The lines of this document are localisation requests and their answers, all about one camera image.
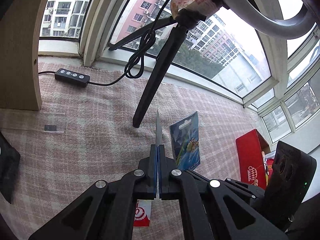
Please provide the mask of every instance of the red packet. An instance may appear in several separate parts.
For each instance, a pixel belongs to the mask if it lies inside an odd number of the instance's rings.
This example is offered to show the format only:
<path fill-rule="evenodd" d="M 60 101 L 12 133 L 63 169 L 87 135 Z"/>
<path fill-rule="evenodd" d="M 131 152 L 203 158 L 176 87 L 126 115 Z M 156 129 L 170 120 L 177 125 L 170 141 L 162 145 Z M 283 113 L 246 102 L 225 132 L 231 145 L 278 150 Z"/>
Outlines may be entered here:
<path fill-rule="evenodd" d="M 152 200 L 137 200 L 134 227 L 148 227 L 150 225 L 151 202 Z"/>

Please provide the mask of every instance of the pink building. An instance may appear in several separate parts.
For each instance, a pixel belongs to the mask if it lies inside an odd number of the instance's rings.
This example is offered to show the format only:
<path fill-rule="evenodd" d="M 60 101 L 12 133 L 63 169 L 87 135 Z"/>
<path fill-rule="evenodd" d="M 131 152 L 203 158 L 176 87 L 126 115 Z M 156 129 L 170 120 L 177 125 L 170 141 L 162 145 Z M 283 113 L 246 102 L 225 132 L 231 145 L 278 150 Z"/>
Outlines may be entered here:
<path fill-rule="evenodd" d="M 133 33 L 138 28 L 151 23 L 155 20 L 160 8 L 166 0 L 133 0 L 131 10 L 127 12 L 126 19 L 121 25 L 121 29 L 117 35 L 116 42 L 123 39 L 130 33 Z M 161 14 L 161 17 L 169 17 L 171 15 L 170 4 L 168 4 Z M 172 26 L 156 31 L 157 39 L 167 38 Z M 129 44 L 132 48 L 137 48 L 138 43 L 132 42 Z"/>

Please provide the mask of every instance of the window ledge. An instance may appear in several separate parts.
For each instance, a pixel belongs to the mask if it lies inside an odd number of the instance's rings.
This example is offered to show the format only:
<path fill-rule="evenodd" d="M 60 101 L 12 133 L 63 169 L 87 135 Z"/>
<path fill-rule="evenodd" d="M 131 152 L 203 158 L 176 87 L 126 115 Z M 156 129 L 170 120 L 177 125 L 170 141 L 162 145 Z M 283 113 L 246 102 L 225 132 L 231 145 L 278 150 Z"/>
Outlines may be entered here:
<path fill-rule="evenodd" d="M 80 57 L 79 43 L 74 41 L 39 40 L 39 56 Z"/>
<path fill-rule="evenodd" d="M 129 58 L 132 56 L 133 52 L 123 50 L 123 49 L 117 49 L 115 51 L 110 51 L 108 48 L 106 48 L 102 54 L 101 57 L 99 57 L 98 60 L 105 61 L 108 63 L 118 64 L 125 66 L 128 63 Z M 156 64 L 156 60 L 151 57 L 145 57 L 144 58 L 144 65 L 145 70 L 152 71 L 154 66 Z M 134 66 L 135 68 L 140 68 L 140 62 Z M 221 95 L 225 98 L 228 98 L 234 102 L 237 102 L 241 105 L 243 105 L 243 101 L 240 97 L 230 93 L 229 91 L 225 90 L 224 88 L 196 75 L 193 74 L 187 70 L 181 69 L 177 66 L 170 65 L 167 73 L 167 77 L 171 77 L 192 85 L 195 85 L 197 87 L 201 87 L 203 89 L 206 89 L 208 91 L 214 92 L 218 95 Z"/>

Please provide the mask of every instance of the tripod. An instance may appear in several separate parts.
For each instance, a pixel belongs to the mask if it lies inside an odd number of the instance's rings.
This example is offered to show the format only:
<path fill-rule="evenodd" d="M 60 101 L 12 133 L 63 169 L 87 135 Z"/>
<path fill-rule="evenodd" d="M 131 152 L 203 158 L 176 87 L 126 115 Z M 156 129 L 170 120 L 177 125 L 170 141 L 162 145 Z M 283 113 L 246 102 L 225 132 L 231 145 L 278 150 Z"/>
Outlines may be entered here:
<path fill-rule="evenodd" d="M 222 6 L 228 8 L 227 5 L 223 4 L 222 0 L 212 1 L 218 8 L 221 8 Z M 140 102 L 133 116 L 132 124 L 134 127 L 138 128 L 140 126 L 143 117 L 145 116 L 150 103 L 156 94 L 156 91 L 158 90 L 165 74 L 167 73 L 168 68 L 170 67 L 182 43 L 185 41 L 188 31 L 195 28 L 198 25 L 199 21 L 205 20 L 206 16 L 196 11 L 182 9 L 179 11 L 175 19 L 170 16 L 168 18 L 160 19 L 156 22 L 154 30 L 158 30 L 175 23 L 178 23 L 178 25 L 171 30 L 168 40 L 166 41 L 156 58 L 156 64 L 149 77 L 148 83 L 145 87 L 145 90 L 143 91 Z M 121 41 L 117 42 L 115 45 L 111 46 L 109 50 L 116 50 L 121 46 L 129 43 L 130 41 L 141 37 L 151 28 L 151 26 L 152 23 L 140 28 L 139 30 L 136 30 L 134 33 L 128 35 Z"/>

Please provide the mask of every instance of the floor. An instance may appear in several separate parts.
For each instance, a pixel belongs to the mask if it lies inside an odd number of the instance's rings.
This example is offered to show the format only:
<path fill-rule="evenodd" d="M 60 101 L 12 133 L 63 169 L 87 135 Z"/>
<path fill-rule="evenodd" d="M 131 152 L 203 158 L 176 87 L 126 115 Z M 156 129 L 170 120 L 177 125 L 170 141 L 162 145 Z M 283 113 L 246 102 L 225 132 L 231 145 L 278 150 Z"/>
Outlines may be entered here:
<path fill-rule="evenodd" d="M 69 62 L 67 65 L 64 59 L 40 58 L 39 71 L 64 67 L 89 74 L 94 82 L 111 82 L 121 75 L 118 71 L 81 67 L 77 60 Z M 15 127 L 11 128 L 24 127 L 1 129 L 21 154 L 12 205 L 0 195 L 0 213 L 20 240 L 28 239 L 95 181 L 111 182 L 136 169 L 155 143 L 157 109 L 168 157 L 172 157 L 169 126 L 199 111 L 201 164 L 196 171 L 210 179 L 240 179 L 236 138 L 254 128 L 264 134 L 256 114 L 212 92 L 162 83 L 136 129 L 132 117 L 145 78 L 86 88 L 58 82 L 53 74 L 41 75 L 39 81 L 41 111 L 28 115 L 28 120 L 25 112 L 17 117 L 14 111 L 6 111 L 1 123 L 1 127 L 10 128 L 10 119 L 15 117 Z M 63 132 L 35 129 L 57 115 L 62 116 L 57 122 Z M 150 227 L 135 228 L 132 239 L 184 239 L 178 201 L 154 200 Z"/>

